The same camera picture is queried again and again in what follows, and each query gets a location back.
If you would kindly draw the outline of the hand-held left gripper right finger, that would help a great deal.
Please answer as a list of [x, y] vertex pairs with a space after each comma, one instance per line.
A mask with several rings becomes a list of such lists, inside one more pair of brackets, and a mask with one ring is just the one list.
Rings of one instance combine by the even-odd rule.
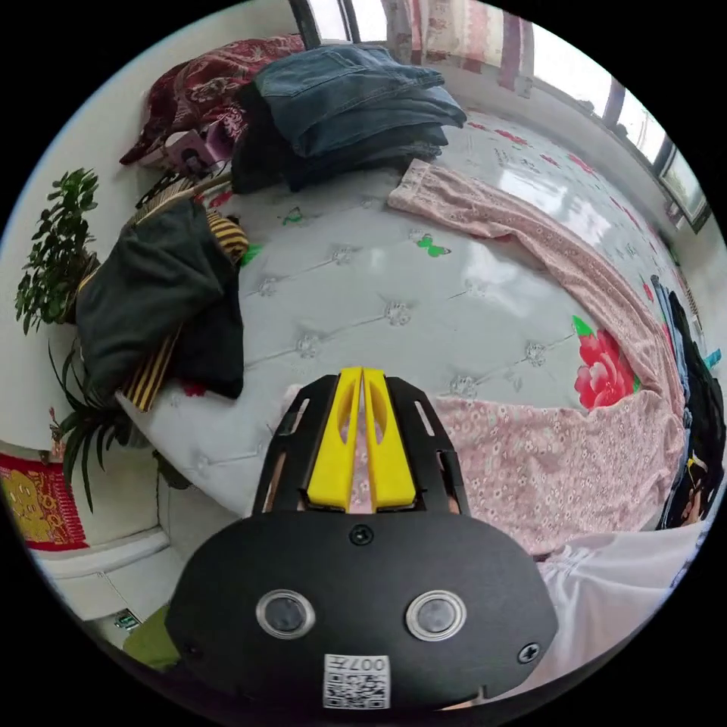
[[384, 372], [362, 370], [367, 468], [373, 507], [412, 507], [416, 489]]

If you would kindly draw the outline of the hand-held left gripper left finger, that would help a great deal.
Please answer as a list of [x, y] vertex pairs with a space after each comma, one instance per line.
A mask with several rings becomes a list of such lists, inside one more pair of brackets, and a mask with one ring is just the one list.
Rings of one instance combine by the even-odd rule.
[[338, 374], [326, 415], [307, 499], [312, 507], [347, 507], [351, 503], [363, 370]]

